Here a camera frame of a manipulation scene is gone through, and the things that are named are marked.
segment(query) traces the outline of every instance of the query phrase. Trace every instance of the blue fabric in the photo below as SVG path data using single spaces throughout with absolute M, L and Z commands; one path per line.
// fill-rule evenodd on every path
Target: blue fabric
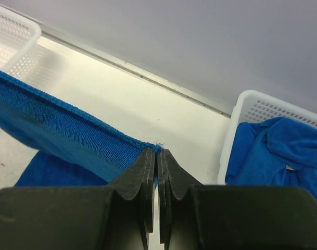
M 89 170 L 38 152 L 15 186 L 101 186 L 107 182 Z
M 239 124 L 225 181 L 299 186 L 317 199 L 317 129 L 284 117 Z
M 1 71 L 0 127 L 23 144 L 82 166 L 107 182 L 132 165 L 144 148 L 161 149 Z

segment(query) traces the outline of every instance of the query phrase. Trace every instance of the plastic bin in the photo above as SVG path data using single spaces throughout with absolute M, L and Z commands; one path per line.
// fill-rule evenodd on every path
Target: plastic bin
M 225 185 L 225 175 L 238 124 L 244 121 L 258 123 L 280 116 L 292 118 L 317 129 L 317 114 L 257 91 L 248 90 L 240 94 L 223 145 L 218 174 L 219 185 Z
M 22 79 L 35 65 L 40 27 L 0 6 L 0 70 Z

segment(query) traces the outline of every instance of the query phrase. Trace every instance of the gray wall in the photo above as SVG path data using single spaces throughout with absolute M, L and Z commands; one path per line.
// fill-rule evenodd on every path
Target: gray wall
M 255 89 L 317 113 L 317 0 L 0 0 L 226 107 Z

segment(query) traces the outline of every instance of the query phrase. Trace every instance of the white tabletop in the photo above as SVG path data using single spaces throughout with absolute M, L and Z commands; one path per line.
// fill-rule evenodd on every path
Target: white tabletop
M 25 82 L 151 143 L 163 143 L 204 184 L 215 184 L 229 118 L 45 37 Z M 0 188 L 12 186 L 36 150 L 0 129 Z M 158 201 L 149 249 L 159 244 Z

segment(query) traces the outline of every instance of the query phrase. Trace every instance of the laundry basket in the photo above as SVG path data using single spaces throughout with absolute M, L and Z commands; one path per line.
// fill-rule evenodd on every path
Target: laundry basket
M 288 117 L 306 123 L 317 129 L 317 115 L 280 99 L 263 93 L 248 90 L 240 94 L 233 109 L 220 158 L 218 184 L 225 184 L 225 175 L 238 124 L 241 122 L 259 123 L 274 117 Z
M 40 27 L 0 6 L 0 70 L 23 79 L 34 67 Z

